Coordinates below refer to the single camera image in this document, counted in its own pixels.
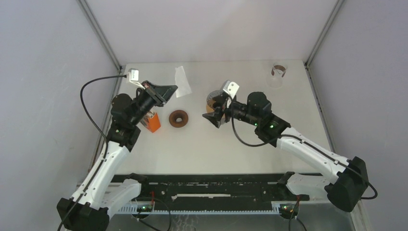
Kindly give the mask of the white paper coffee filter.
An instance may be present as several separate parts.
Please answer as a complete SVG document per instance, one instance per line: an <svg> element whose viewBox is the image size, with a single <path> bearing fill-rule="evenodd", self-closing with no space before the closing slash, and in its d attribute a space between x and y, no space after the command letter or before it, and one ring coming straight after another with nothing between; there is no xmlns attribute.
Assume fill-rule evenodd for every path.
<svg viewBox="0 0 408 231"><path fill-rule="evenodd" d="M176 90L177 98L192 94L192 90L183 66L175 68L175 84L178 87Z"/></svg>

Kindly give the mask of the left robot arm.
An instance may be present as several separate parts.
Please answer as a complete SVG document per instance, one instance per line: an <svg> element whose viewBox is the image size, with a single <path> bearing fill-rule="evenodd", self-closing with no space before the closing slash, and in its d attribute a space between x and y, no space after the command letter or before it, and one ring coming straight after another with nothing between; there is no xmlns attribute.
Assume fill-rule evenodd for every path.
<svg viewBox="0 0 408 231"><path fill-rule="evenodd" d="M110 193L106 190L136 144L141 132L138 123L153 107L164 106L177 88L176 85L158 86L144 81L135 98L121 93L112 99L112 122L104 136L104 150L72 196L58 202L59 229L104 231L125 204L134 198L143 201L150 196L150 187L135 178L125 179Z"/></svg>

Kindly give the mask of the grey ribbed glass dripper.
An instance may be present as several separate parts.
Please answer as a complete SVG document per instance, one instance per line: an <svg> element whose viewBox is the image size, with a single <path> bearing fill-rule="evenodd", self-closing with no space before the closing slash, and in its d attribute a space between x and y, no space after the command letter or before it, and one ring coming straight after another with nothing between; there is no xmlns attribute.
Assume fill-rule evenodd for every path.
<svg viewBox="0 0 408 231"><path fill-rule="evenodd" d="M225 102L224 93L223 90L215 90L208 94L206 98L207 105L212 109L222 106Z"/></svg>

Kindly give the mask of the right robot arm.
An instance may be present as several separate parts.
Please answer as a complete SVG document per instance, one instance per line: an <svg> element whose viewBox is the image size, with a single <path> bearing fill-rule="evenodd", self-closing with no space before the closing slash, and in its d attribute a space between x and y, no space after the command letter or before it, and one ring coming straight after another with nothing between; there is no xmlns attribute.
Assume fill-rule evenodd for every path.
<svg viewBox="0 0 408 231"><path fill-rule="evenodd" d="M364 160L353 159L331 152L299 133L287 121L273 114L272 103L262 92L252 92L246 103L241 103L221 90L207 96L212 112L203 114L216 128L223 122L236 120L255 126L255 134L264 146L289 152L313 167L320 176L287 172L278 194L283 200L296 195L328 199L335 207L352 212L363 194L371 186Z"/></svg>

